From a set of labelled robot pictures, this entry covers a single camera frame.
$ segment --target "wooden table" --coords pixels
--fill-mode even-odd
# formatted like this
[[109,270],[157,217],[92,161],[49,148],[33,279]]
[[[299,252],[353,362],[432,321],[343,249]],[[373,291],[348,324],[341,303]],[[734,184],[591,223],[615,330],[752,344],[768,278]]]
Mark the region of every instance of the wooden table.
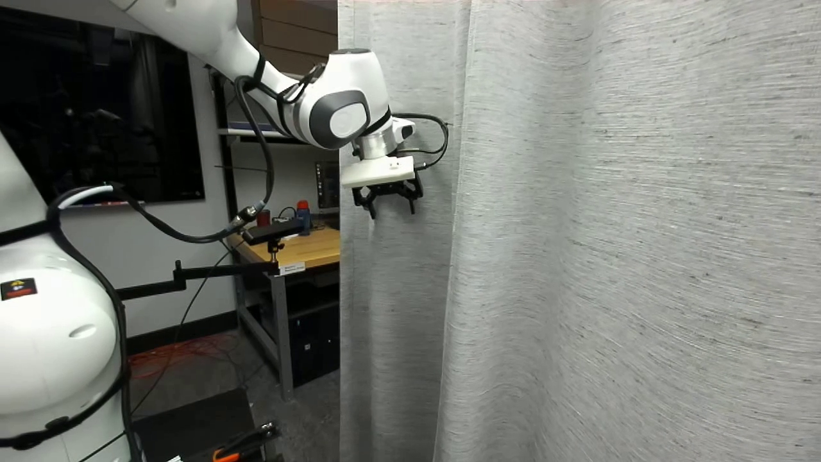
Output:
[[293,393],[293,352],[289,352],[289,308],[286,308],[286,278],[313,275],[318,270],[330,270],[337,264],[337,231],[336,229],[316,229],[307,237],[289,237],[278,242],[277,253],[269,253],[266,244],[248,247],[245,242],[228,238],[230,249],[244,262],[272,262],[277,258],[277,275],[266,275],[269,283],[269,311],[260,312],[260,324],[237,305],[237,321],[266,359],[266,365],[277,371],[281,393]]

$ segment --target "fabric curtain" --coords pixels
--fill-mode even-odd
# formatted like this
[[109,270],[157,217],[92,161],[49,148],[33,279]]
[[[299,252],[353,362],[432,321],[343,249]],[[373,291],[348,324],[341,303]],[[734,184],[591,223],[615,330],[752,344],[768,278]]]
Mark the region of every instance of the fabric curtain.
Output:
[[416,216],[343,203],[343,459],[821,459],[821,2],[341,0],[337,29],[393,110],[452,122]]

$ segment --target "red object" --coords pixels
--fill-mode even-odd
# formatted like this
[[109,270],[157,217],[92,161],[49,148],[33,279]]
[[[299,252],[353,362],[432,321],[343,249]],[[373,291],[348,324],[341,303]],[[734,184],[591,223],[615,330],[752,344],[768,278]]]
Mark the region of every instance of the red object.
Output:
[[212,462],[237,462],[237,451],[230,451],[230,454],[217,454],[217,451],[212,451],[212,456],[209,456]]
[[272,226],[272,214],[269,210],[257,214],[257,226],[259,229]]
[[307,201],[296,201],[296,214],[295,214],[295,217],[303,223],[299,237],[307,237],[309,229],[313,229]]

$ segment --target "robotic arm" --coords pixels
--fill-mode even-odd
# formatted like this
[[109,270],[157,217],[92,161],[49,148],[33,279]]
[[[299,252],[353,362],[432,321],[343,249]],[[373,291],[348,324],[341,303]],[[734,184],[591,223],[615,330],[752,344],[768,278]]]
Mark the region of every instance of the robotic arm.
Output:
[[[241,84],[241,94],[248,93],[284,135],[318,148],[353,146],[361,161],[341,172],[341,184],[353,189],[355,206],[373,216],[372,201],[390,193],[408,197],[413,210],[420,167],[403,156],[403,140],[416,125],[390,112],[372,51],[336,51],[323,66],[293,80],[235,30],[234,0],[113,2]],[[1,462],[136,459],[119,393],[128,371],[123,303],[58,229],[63,208],[98,193],[113,188],[66,193],[45,206],[0,133],[0,370],[15,378],[0,387]],[[140,214],[158,231],[195,244],[234,231],[185,237]]]
[[353,201],[372,210],[368,193],[420,194],[413,156],[390,156],[416,133],[411,121],[390,116],[379,58],[366,49],[334,51],[303,80],[277,72],[235,29],[234,0],[113,0],[132,21],[195,53],[228,80],[244,80],[269,121],[318,148],[353,144],[361,161],[341,172]]

